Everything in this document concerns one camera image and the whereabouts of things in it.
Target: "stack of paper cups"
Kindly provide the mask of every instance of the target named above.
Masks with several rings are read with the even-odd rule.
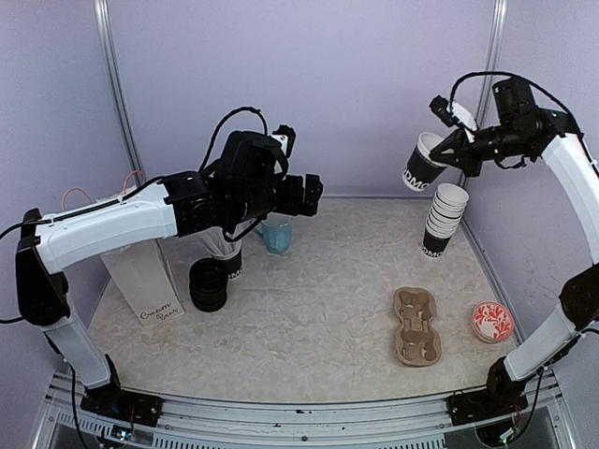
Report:
[[[440,257],[454,235],[468,203],[468,193],[454,184],[440,184],[432,199],[422,242],[428,257]]]

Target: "wall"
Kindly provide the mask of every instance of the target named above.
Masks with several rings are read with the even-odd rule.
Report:
[[[105,196],[126,175],[124,146],[108,76],[87,1],[12,0],[0,14],[0,229],[33,207],[60,209],[63,192],[85,188]],[[68,200],[81,206],[77,195]],[[18,315],[14,251],[2,241],[0,317]],[[108,278],[98,260],[73,267],[71,297],[89,320]],[[0,326],[0,446],[24,447],[58,357],[39,330]]]
[[[492,10],[476,0],[110,2],[146,171],[198,167],[219,120],[253,105],[270,129],[296,128],[291,170],[320,174],[338,195],[412,195],[401,174],[417,135],[446,133],[428,105],[484,66]],[[477,94],[473,82],[462,100],[473,109]],[[251,115],[232,120],[216,155],[233,129],[261,128]]]
[[[591,0],[509,2],[501,66],[560,98],[575,113],[595,156],[599,155],[598,15],[599,4]],[[557,304],[564,282],[592,263],[582,228],[543,162],[518,171],[488,164],[470,191],[469,224],[530,334]],[[582,447],[596,447],[599,341],[585,339],[556,370]]]

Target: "beige table surface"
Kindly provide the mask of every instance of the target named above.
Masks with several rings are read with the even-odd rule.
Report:
[[[429,200],[323,199],[293,219],[284,255],[243,240],[243,273],[225,307],[194,308],[187,273],[204,255],[194,236],[162,242],[186,310],[142,327],[111,282],[90,325],[124,386],[194,398],[346,402],[405,398],[483,384],[512,340],[487,344],[471,329],[473,306],[493,300],[461,230],[443,257],[420,250]],[[443,355],[410,368],[395,355],[395,289],[429,289]]]

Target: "black and white paper cup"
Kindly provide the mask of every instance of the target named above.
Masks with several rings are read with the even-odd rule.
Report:
[[[447,165],[433,162],[430,158],[431,150],[442,141],[443,138],[433,133],[420,134],[402,175],[403,183],[409,189],[422,192],[447,168]]]
[[[427,227],[424,231],[424,239],[422,240],[422,252],[433,259],[443,255],[443,251],[446,250],[447,244],[451,239],[451,235],[448,237],[437,237],[435,234],[435,232],[430,231]]]

